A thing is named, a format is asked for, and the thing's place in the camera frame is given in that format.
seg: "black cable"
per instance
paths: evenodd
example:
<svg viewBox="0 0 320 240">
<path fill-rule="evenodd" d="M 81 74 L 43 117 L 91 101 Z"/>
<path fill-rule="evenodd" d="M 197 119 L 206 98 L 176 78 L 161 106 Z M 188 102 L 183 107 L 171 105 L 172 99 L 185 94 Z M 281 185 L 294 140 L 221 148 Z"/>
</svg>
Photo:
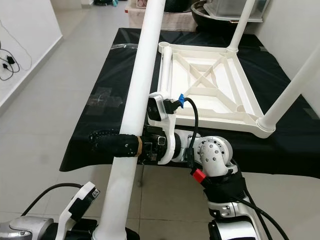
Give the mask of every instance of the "black cable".
<svg viewBox="0 0 320 240">
<path fill-rule="evenodd" d="M 232 161 L 233 161 L 233 163 L 237 166 L 238 171 L 241 172 L 240 167 L 239 167 L 239 164 L 236 162 L 236 160 L 232 159 Z M 256 203 L 255 203 L 255 201 L 254 201 L 254 199 L 251 197 L 250 192 L 249 192 L 246 184 L 244 185 L 244 192 L 245 192 L 245 194 L 247 195 L 247 197 L 249 198 L 250 203 L 252 203 L 252 205 L 254 205 L 254 206 L 257 206 Z M 268 240 L 273 240 L 273 238 L 272 238 L 272 236 L 271 236 L 271 234 L 270 234 L 270 232 L 269 232 L 269 229 L 268 229 L 268 227 L 267 227 L 267 225 L 266 225 L 266 222 L 265 222 L 265 220 L 263 219 L 262 215 L 260 214 L 259 211 L 257 211 L 257 210 L 254 210 L 254 211 L 255 211 L 256 215 L 258 216 L 258 218 L 259 218 L 259 220 L 260 220 L 260 222 L 261 222 L 261 225 L 262 225 L 262 227 L 263 227 L 263 230 L 264 230 L 264 232 L 265 232 Z"/>
<path fill-rule="evenodd" d="M 10 54 L 11 55 L 11 57 L 13 58 L 13 60 L 15 61 L 15 63 L 17 64 L 17 66 L 18 66 L 18 70 L 17 71 L 14 71 L 14 73 L 17 73 L 17 72 L 19 72 L 20 71 L 20 65 L 19 65 L 19 63 L 17 62 L 17 60 L 16 60 L 16 58 L 14 57 L 14 55 L 11 53 L 11 52 L 9 52 L 8 50 L 5 50 L 5 49 L 3 49 L 3 48 L 0 48 L 0 51 L 5 51 L 5 52 L 7 52 L 8 54 Z"/>
<path fill-rule="evenodd" d="M 34 207 L 34 205 L 48 192 L 50 192 L 53 189 L 61 188 L 61 187 L 73 187 L 73 188 L 82 188 L 82 185 L 77 184 L 77 183 L 59 183 L 56 185 L 53 185 L 46 190 L 44 190 L 31 204 L 30 206 L 27 207 L 27 209 L 21 214 L 21 216 L 25 216 L 28 214 L 28 212 Z"/>
<path fill-rule="evenodd" d="M 189 102 L 193 108 L 193 111 L 194 111 L 194 130 L 193 130 L 193 135 L 192 135 L 191 142 L 189 145 L 189 148 L 192 149 L 194 146 L 195 140 L 196 140 L 197 133 L 198 133 L 199 116 L 198 116 L 198 110 L 197 110 L 195 102 L 189 97 L 185 97 L 184 101 Z"/>
<path fill-rule="evenodd" d="M 11 73 L 11 75 L 10 75 L 9 77 L 5 78 L 5 79 L 0 76 L 0 80 L 2 80 L 2 81 L 7 81 L 7 80 L 9 80 L 10 78 L 12 78 L 12 76 L 14 75 L 14 69 L 13 69 L 13 67 L 8 63 L 8 61 L 2 59 L 1 57 L 0 57 L 0 59 L 1 59 L 2 61 L 4 61 L 4 62 L 7 63 L 7 68 L 5 68 L 5 69 L 7 69 L 7 70 Z"/>
<path fill-rule="evenodd" d="M 251 204 L 250 202 L 247 202 L 239 197 L 236 196 L 232 196 L 229 194 L 229 196 L 235 200 L 237 200 L 238 202 L 248 206 L 249 208 L 254 209 L 255 211 L 258 211 L 261 215 L 263 215 L 266 219 L 268 219 L 273 226 L 275 226 L 275 228 L 279 231 L 279 233 L 281 234 L 281 236 L 283 237 L 284 240 L 289 240 L 288 236 L 286 235 L 285 231 L 280 227 L 280 225 L 276 222 L 276 220 L 274 220 L 268 213 L 266 213 L 265 211 L 263 211 L 262 209 L 260 209 L 259 207 L 257 207 L 254 204 Z"/>
</svg>

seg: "white plastic tray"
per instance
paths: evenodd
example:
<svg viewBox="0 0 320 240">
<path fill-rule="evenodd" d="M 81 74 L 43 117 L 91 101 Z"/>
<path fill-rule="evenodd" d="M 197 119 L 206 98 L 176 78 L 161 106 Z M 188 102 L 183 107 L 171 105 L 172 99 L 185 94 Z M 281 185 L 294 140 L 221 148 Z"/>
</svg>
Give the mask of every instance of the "white plastic tray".
<svg viewBox="0 0 320 240">
<path fill-rule="evenodd" d="M 172 48 L 169 65 L 163 63 L 164 47 Z M 166 91 L 173 99 L 183 94 L 195 102 L 199 127 L 250 132 L 260 138 L 270 135 L 257 127 L 256 121 L 263 113 L 236 51 L 160 42 L 159 52 L 162 61 L 158 91 L 161 91 L 163 81 L 161 73 L 169 68 Z M 193 126 L 194 118 L 193 109 L 186 102 L 184 109 L 177 110 L 176 124 Z"/>
<path fill-rule="evenodd" d="M 240 20 L 240 16 L 218 16 L 215 14 L 215 10 L 213 9 L 213 6 L 211 4 L 205 3 L 203 5 L 203 8 L 206 10 L 206 12 L 210 15 L 211 18 L 215 20 L 221 20 L 221 21 L 236 21 Z M 250 15 L 248 19 L 249 23 L 262 23 L 262 13 L 259 11 L 255 11 L 253 14 Z"/>
</svg>

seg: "black power cord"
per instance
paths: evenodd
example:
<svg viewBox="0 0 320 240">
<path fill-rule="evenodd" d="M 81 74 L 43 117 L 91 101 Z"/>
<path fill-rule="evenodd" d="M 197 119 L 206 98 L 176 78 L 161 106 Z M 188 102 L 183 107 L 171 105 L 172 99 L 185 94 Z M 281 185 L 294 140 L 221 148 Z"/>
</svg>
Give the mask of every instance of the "black power cord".
<svg viewBox="0 0 320 240">
<path fill-rule="evenodd" d="M 236 160 L 232 159 L 232 161 L 233 161 L 233 163 L 237 166 L 238 171 L 241 172 L 240 167 L 239 167 L 239 164 L 236 162 Z M 247 184 L 244 184 L 244 192 L 245 192 L 246 196 L 249 198 L 250 203 L 251 203 L 252 205 L 254 205 L 254 206 L 257 206 L 256 203 L 255 203 L 255 201 L 254 201 L 254 199 L 253 199 L 253 198 L 251 197 L 251 195 L 250 195 L 250 192 L 249 192 L 249 190 L 248 190 L 248 188 L 247 188 Z M 268 229 L 268 227 L 267 227 L 267 225 L 266 225 L 266 222 L 265 222 L 264 218 L 262 217 L 262 215 L 260 214 L 259 211 L 257 211 L 257 210 L 254 210 L 254 211 L 255 211 L 256 215 L 258 216 L 258 218 L 259 218 L 259 220 L 260 220 L 260 222 L 261 222 L 261 225 L 262 225 L 262 227 L 263 227 L 263 230 L 264 230 L 264 232 L 265 232 L 268 240 L 273 240 L 273 238 L 272 238 L 272 236 L 271 236 L 271 234 L 270 234 L 270 232 L 269 232 L 269 229 Z"/>
<path fill-rule="evenodd" d="M 281 236 L 283 237 L 284 240 L 289 240 L 285 231 L 280 227 L 280 225 L 276 222 L 276 220 L 274 220 L 268 213 L 266 213 L 265 211 L 263 211 L 262 209 L 260 209 L 256 205 L 251 204 L 250 202 L 247 202 L 246 200 L 243 200 L 237 196 L 232 196 L 230 194 L 229 194 L 229 196 L 231 198 L 233 198 L 234 200 L 248 206 L 249 208 L 252 208 L 253 210 L 258 211 L 262 216 L 264 216 L 266 219 L 268 219 L 273 224 L 273 226 L 275 226 L 275 228 L 279 231 L 279 233 L 281 234 Z"/>
<path fill-rule="evenodd" d="M 194 146 L 194 142 L 196 140 L 196 136 L 197 136 L 197 133 L 198 133 L 198 125 L 199 125 L 199 116 L 198 116 L 198 109 L 197 109 L 197 106 L 196 104 L 194 103 L 194 101 L 192 99 L 190 99 L 189 97 L 185 97 L 184 98 L 184 101 L 185 102 L 189 102 L 193 108 L 193 111 L 194 111 L 194 131 L 193 131 L 193 135 L 192 135 L 192 139 L 191 139 L 191 142 L 190 142 L 190 145 L 189 145 L 189 150 L 191 150 L 193 152 L 193 146 Z M 244 189 L 244 192 L 246 193 L 247 197 L 249 198 L 250 202 L 247 202 L 243 199 L 240 199 L 238 197 L 234 197 L 234 196 L 230 196 L 232 197 L 233 199 L 239 201 L 240 203 L 243 203 L 244 205 L 252 208 L 255 210 L 260 222 L 261 222 L 261 225 L 265 231 L 265 234 L 267 235 L 268 237 L 268 240 L 273 240 L 272 239 L 272 236 L 269 232 L 269 229 L 263 219 L 262 216 L 266 217 L 275 227 L 276 229 L 280 232 L 280 234 L 282 235 L 282 237 L 285 239 L 285 240 L 289 240 L 288 236 L 286 235 L 285 231 L 280 227 L 280 225 L 270 216 L 268 215 L 265 211 L 261 210 L 260 208 L 258 208 L 253 200 L 253 198 L 251 197 L 249 191 L 248 191 L 248 188 L 247 186 L 245 186 L 245 189 Z"/>
<path fill-rule="evenodd" d="M 193 108 L 193 111 L 194 111 L 194 130 L 193 130 L 193 135 L 192 135 L 191 142 L 189 145 L 189 148 L 192 149 L 194 147 L 194 143 L 195 143 L 196 136 L 198 133 L 198 125 L 199 125 L 198 109 L 197 109 L 195 102 L 191 98 L 185 97 L 184 101 L 189 102 Z"/>
<path fill-rule="evenodd" d="M 28 207 L 27 209 L 21 214 L 21 216 L 25 216 L 28 214 L 28 212 L 34 207 L 34 205 L 36 205 L 36 203 L 44 196 L 46 195 L 48 192 L 50 192 L 53 189 L 57 189 L 57 188 L 61 188 L 61 187 L 73 187 L 73 188 L 82 188 L 83 186 L 77 183 L 59 183 L 56 185 L 53 185 L 49 188 L 47 188 L 46 190 L 44 190 Z"/>
<path fill-rule="evenodd" d="M 7 80 L 9 80 L 10 78 L 12 78 L 12 76 L 14 75 L 14 69 L 12 68 L 12 66 L 11 66 L 6 60 L 2 59 L 1 57 L 0 57 L 0 59 L 6 62 L 6 63 L 3 63 L 3 64 L 2 64 L 2 67 L 3 67 L 4 69 L 7 69 L 7 70 L 11 73 L 11 75 L 10 75 L 9 77 L 7 77 L 7 78 L 2 78 L 2 77 L 0 76 L 0 80 L 2 80 L 2 81 L 7 81 Z"/>
<path fill-rule="evenodd" d="M 0 51 L 4 51 L 6 53 L 8 53 L 9 55 L 6 56 L 6 59 L 0 57 L 0 60 L 4 61 L 5 63 L 2 64 L 3 68 L 8 70 L 9 72 L 11 72 L 11 75 L 7 78 L 2 78 L 0 76 L 0 80 L 2 81 L 7 81 L 10 78 L 12 78 L 12 76 L 14 75 L 14 73 L 18 73 L 20 71 L 20 65 L 17 62 L 17 60 L 15 59 L 15 57 L 12 55 L 11 52 L 9 52 L 6 49 L 1 48 L 1 42 L 0 42 Z M 13 64 L 16 64 L 18 66 L 18 70 L 14 71 L 14 68 L 12 67 Z"/>
</svg>

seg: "white wall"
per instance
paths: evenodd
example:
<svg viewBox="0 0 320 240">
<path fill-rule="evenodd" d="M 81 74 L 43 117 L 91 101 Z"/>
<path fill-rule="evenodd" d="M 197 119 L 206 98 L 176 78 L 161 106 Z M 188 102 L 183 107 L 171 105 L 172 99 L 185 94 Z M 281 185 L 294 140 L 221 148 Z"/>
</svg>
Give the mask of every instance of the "white wall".
<svg viewBox="0 0 320 240">
<path fill-rule="evenodd" d="M 81 9 L 82 0 L 51 0 L 54 10 Z"/>
<path fill-rule="evenodd" d="M 319 0 L 270 0 L 255 32 L 292 79 L 320 43 Z M 303 96 L 320 115 L 320 76 L 306 86 Z"/>
<path fill-rule="evenodd" d="M 81 0 L 81 4 L 83 5 L 91 5 L 94 2 L 94 0 Z"/>
<path fill-rule="evenodd" d="M 1 107 L 62 34 L 50 0 L 0 0 L 0 20 L 10 33 L 0 25 L 1 48 L 10 51 L 26 69 L 15 73 L 8 81 L 0 81 Z"/>
</svg>

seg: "plastic container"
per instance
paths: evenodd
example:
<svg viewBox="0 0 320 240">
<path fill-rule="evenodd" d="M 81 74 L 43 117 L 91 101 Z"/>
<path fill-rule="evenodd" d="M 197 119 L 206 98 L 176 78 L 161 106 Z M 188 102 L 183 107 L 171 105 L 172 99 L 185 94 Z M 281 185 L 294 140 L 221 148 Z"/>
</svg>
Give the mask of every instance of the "plastic container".
<svg viewBox="0 0 320 240">
<path fill-rule="evenodd" d="M 136 7 L 139 9 L 145 9 L 148 0 L 136 0 Z M 192 2 L 191 0 L 166 0 L 164 6 L 165 13 L 182 13 L 186 11 Z"/>
<path fill-rule="evenodd" d="M 220 35 L 221 32 L 233 35 L 238 25 L 238 21 L 225 21 L 212 18 L 204 9 L 204 4 L 206 3 L 206 0 L 201 0 L 195 2 L 191 6 L 192 16 L 198 25 L 198 29 L 217 35 Z"/>
<path fill-rule="evenodd" d="M 249 22 L 262 22 L 269 0 L 255 0 Z M 207 0 L 204 9 L 216 20 L 239 20 L 246 0 Z"/>
<path fill-rule="evenodd" d="M 129 27 L 141 29 L 146 10 L 137 8 L 136 4 L 137 0 L 128 0 L 125 12 L 128 13 Z M 163 14 L 161 30 L 194 32 L 196 27 L 197 24 L 191 12 L 165 12 Z"/>
</svg>

